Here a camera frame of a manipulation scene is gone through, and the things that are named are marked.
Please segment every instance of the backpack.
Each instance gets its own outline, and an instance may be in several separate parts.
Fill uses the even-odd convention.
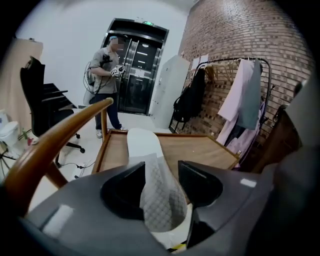
[[[199,69],[190,86],[186,87],[173,104],[173,118],[179,123],[186,123],[201,111],[205,94],[205,71]]]
[[[182,94],[173,104],[173,118],[179,123],[186,123],[190,120],[191,115],[188,113],[188,98],[190,93],[190,87],[184,88]]]

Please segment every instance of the floor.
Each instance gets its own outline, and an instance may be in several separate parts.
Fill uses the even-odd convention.
[[[157,133],[171,133],[169,129],[156,128],[151,118],[145,115],[119,113],[119,120],[127,129],[143,128]],[[107,122],[107,127],[112,128],[109,119]],[[96,137],[94,119],[90,120],[84,127],[82,127],[78,133],[80,134],[81,138],[77,139],[76,137],[73,137],[70,142],[81,145],[81,147],[85,149],[85,153],[82,154],[78,149],[75,148],[64,147],[59,156],[59,163],[64,165],[60,168],[60,171],[68,181],[73,180],[75,175],[81,177],[91,173],[93,163],[95,162],[98,151],[102,145],[102,139],[98,139]],[[14,160],[6,159],[5,161],[9,166],[14,164]],[[81,172],[81,170],[78,169],[75,164],[87,168],[83,169],[83,172]],[[6,174],[8,169],[3,166],[1,173],[3,173],[2,171],[4,174]],[[38,204],[52,195],[55,191],[57,191],[56,187],[54,187],[46,177],[43,177],[32,198],[29,211],[34,209]]]

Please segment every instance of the wooden armrest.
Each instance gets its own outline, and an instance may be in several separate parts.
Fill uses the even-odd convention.
[[[101,112],[102,131],[107,136],[107,107],[114,100],[107,98],[99,101],[81,112],[70,115],[43,134],[35,145],[29,147],[14,163],[4,180],[4,188],[19,216],[24,216],[31,199],[44,175],[57,186],[62,187],[66,181],[53,160],[69,139],[90,119]]]

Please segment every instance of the brick wall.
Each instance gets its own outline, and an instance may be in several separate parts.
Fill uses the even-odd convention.
[[[227,57],[261,57],[272,67],[275,85],[265,116],[270,118],[263,126],[255,145],[262,145],[272,130],[272,118],[282,104],[293,98],[297,82],[308,79],[314,62],[305,41],[291,19],[272,0],[201,0],[189,14],[180,53],[192,62],[209,54],[209,60]],[[193,71],[189,70],[185,86]],[[218,115],[232,82],[221,75],[206,84],[202,111],[177,132],[187,134],[215,133],[218,136],[225,120]],[[263,65],[261,92],[266,97],[268,69]]]

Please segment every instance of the wall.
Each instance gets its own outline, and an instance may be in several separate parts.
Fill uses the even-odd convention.
[[[226,57],[261,57],[272,67],[275,85],[265,116],[272,120],[282,104],[289,104],[297,82],[307,79],[314,62],[293,22],[271,0],[201,0],[190,11],[179,52],[192,61],[209,54],[209,60]],[[185,86],[191,81],[189,71]],[[220,133],[225,120],[218,115],[232,83],[221,75],[207,83],[200,115],[178,133]],[[266,97],[268,70],[264,65],[261,91]],[[268,120],[257,137],[262,145],[272,130]]]
[[[140,17],[169,30],[157,83],[163,63],[178,54],[188,13],[188,8],[156,0],[44,0],[16,36],[43,43],[45,83],[68,90],[66,96],[75,105],[83,105],[85,67],[101,47],[114,18]]]

